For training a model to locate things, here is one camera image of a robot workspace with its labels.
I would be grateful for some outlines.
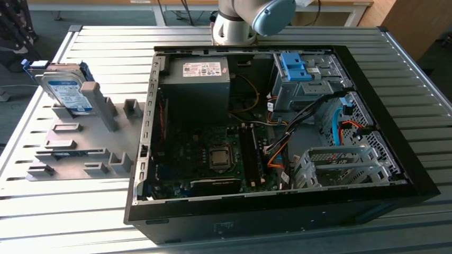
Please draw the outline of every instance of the blue drive bay latch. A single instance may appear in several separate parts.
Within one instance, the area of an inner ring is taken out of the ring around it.
[[[281,64],[288,74],[288,81],[310,81],[312,76],[308,74],[298,53],[281,53]]]

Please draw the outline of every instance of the table surface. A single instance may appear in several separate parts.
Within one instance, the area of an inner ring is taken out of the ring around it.
[[[208,27],[85,26],[68,34],[54,59],[85,61],[113,102],[144,101],[153,47],[209,45],[209,38]],[[156,246],[122,223],[128,179],[25,180],[54,117],[38,88],[0,157],[1,253],[452,253],[452,107],[392,37],[373,28],[290,27],[260,44],[349,47],[440,196],[361,226]]]

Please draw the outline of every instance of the metal frame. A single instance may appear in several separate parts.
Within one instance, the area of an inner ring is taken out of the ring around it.
[[[149,76],[153,46],[208,46],[208,32],[208,27],[168,29],[153,26],[85,26],[73,47],[65,49],[69,53],[61,62],[82,58],[94,78],[101,80],[102,93],[110,94],[113,98],[121,94],[133,94],[142,99],[148,87],[142,82],[146,82]],[[445,97],[432,93],[436,86],[412,68],[409,57],[398,51],[397,43],[386,40],[384,35],[385,32],[374,28],[292,27],[274,37],[260,38],[260,44],[341,44],[349,47],[417,158],[438,186],[440,196],[418,206],[394,210],[362,226],[313,231],[304,231],[300,227],[298,232],[292,233],[156,246],[133,226],[124,225],[121,221],[126,179],[52,183],[28,183],[20,179],[25,176],[21,169],[26,164],[16,164],[14,161],[28,159],[28,150],[32,150],[22,146],[36,144],[34,140],[38,141],[42,137],[30,131],[38,131],[40,126],[50,126],[45,120],[36,121],[38,117],[52,117],[48,109],[42,108],[49,100],[38,88],[0,157],[0,226],[9,228],[2,233],[0,231],[0,249],[36,252],[58,248],[57,252],[66,250],[89,253],[170,252],[202,248],[212,252],[248,253],[250,248],[277,252],[320,248],[325,252],[342,253],[418,250],[449,254],[452,119],[446,116],[446,108],[450,103],[442,103]]]
[[[77,37],[77,34],[74,32],[69,32],[61,42],[61,46],[57,49],[57,52],[54,54],[52,63],[60,63],[64,59],[64,53],[70,49],[69,47],[69,42],[74,40],[74,38]]]
[[[185,11],[180,4],[162,4],[162,11]],[[348,12],[344,26],[357,26],[364,15],[366,5],[350,6],[322,6],[321,12]],[[164,26],[164,18],[157,4],[129,4],[129,5],[96,5],[96,4],[29,4],[32,11],[153,11],[157,26]],[[190,5],[190,11],[217,11],[218,5]],[[297,8],[297,12],[317,12],[317,6],[309,5],[305,8]]]
[[[365,110],[365,106],[361,102],[361,99],[356,92],[350,92],[345,96],[345,100],[356,106],[353,109],[353,114],[350,116],[350,119],[362,124],[362,125],[374,125],[374,122]],[[314,115],[314,117],[321,121],[321,124],[317,125],[318,128],[322,128],[322,135],[320,137],[321,142],[325,146],[333,145],[332,140],[332,133],[329,133],[330,130],[330,118],[332,114],[334,112],[334,109],[341,105],[340,101],[326,103],[322,108],[320,108],[318,113]],[[344,121],[348,117],[342,116],[338,118],[338,120]],[[378,156],[381,156],[381,162],[384,162],[385,166],[389,168],[390,173],[400,173],[400,168],[397,163],[394,162],[393,155],[390,153],[390,150],[386,146],[386,143],[380,135],[378,132],[373,131],[370,135],[364,136],[362,139],[357,142],[356,139],[353,141],[349,139],[352,137],[352,130],[344,130],[342,133],[342,140],[345,146],[358,146],[358,145],[366,145],[373,144],[373,148],[378,151]]]
[[[356,188],[358,188],[357,184],[360,184],[368,176],[372,179],[372,183],[365,183],[364,185],[388,183],[386,177],[377,177],[378,172],[381,172],[384,176],[388,176],[388,170],[378,163],[377,157],[378,154],[372,147],[345,146],[310,148],[294,166],[294,185],[297,188],[305,185],[318,187],[321,183],[317,179],[317,171],[328,170],[329,172],[334,172],[334,170],[340,169],[346,169],[346,171],[336,176],[337,179],[333,179],[337,187],[344,188],[346,185],[356,184]],[[337,161],[341,161],[341,163],[326,165],[326,162]]]

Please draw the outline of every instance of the white sticker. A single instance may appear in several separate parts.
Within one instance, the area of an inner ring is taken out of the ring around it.
[[[80,92],[77,82],[69,81],[49,81],[49,87],[53,90],[56,97],[61,100],[64,106],[74,112],[74,114],[88,114],[92,110],[88,99]]]
[[[221,76],[220,62],[188,62],[182,69],[184,77]]]
[[[288,184],[289,183],[289,176],[288,176],[288,174],[285,174],[285,172],[282,171],[282,173],[281,173],[281,179],[282,179],[282,181]]]
[[[266,109],[268,109],[269,112],[273,112],[273,103],[272,102],[266,103]]]
[[[305,70],[306,70],[309,73],[320,73],[317,67],[314,67],[314,68],[305,68]]]

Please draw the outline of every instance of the motherboard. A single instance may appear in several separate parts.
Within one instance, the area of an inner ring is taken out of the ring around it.
[[[277,172],[262,162],[269,142],[264,125],[230,124],[170,132],[156,154],[156,199],[277,189]]]

